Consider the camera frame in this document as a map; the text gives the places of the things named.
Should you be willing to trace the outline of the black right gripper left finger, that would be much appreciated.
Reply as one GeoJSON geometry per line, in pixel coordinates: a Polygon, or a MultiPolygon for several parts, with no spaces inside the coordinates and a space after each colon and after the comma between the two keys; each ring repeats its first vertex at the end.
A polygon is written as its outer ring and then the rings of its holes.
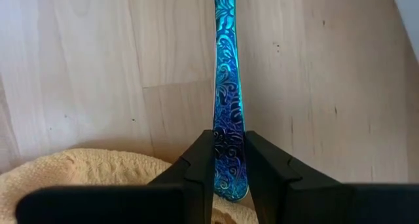
{"type": "Polygon", "coordinates": [[[205,130],[146,185],[54,186],[21,198],[18,223],[210,223],[214,137],[205,130]]]}

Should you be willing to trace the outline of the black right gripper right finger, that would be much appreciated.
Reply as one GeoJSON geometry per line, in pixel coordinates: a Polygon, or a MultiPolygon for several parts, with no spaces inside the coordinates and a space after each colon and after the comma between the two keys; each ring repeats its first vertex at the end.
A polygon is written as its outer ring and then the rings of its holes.
{"type": "Polygon", "coordinates": [[[417,184],[341,183],[254,131],[245,147],[260,223],[418,224],[417,184]]]}

